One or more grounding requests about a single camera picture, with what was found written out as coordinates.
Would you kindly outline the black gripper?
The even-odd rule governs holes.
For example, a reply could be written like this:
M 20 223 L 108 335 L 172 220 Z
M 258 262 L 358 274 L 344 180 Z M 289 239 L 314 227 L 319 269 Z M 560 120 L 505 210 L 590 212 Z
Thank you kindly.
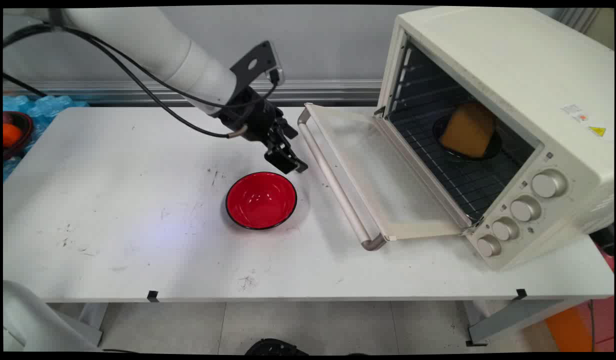
M 237 108 L 222 109 L 218 113 L 221 123 L 233 132 L 246 125 L 242 137 L 251 142 L 262 142 L 267 150 L 264 159 L 284 174 L 303 173 L 308 165 L 292 150 L 289 140 L 298 132 L 283 118 L 283 112 L 269 100 L 262 98 L 251 87 L 244 88 L 228 104 L 241 105 L 255 101 L 255 104 Z

